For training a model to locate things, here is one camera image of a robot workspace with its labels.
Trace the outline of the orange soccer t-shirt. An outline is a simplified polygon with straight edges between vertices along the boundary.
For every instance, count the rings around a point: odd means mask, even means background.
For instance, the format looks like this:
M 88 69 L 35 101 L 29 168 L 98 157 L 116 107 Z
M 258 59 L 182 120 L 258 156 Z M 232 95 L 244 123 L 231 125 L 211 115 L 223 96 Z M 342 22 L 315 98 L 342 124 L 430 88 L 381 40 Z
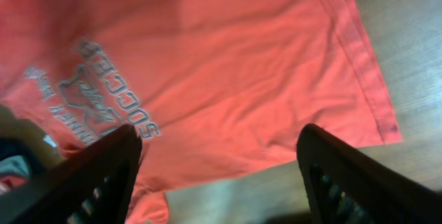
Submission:
M 129 223 L 167 222 L 169 190 L 295 160 L 309 123 L 402 139 L 355 0 L 1 0 L 1 103 L 64 158 L 132 124 Z

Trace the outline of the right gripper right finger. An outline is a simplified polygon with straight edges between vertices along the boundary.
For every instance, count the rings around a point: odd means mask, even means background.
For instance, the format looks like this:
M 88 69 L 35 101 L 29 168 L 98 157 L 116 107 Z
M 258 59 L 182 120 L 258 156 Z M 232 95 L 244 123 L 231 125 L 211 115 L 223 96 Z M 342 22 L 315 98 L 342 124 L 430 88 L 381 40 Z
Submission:
M 312 223 L 440 223 L 441 195 L 306 125 L 296 146 Z

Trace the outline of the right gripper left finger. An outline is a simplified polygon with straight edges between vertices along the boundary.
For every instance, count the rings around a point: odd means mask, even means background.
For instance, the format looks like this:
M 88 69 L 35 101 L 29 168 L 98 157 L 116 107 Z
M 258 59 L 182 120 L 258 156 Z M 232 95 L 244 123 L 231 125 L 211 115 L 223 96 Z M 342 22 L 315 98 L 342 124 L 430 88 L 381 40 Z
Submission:
M 129 124 L 1 195 L 2 223 L 124 223 L 141 138 Z

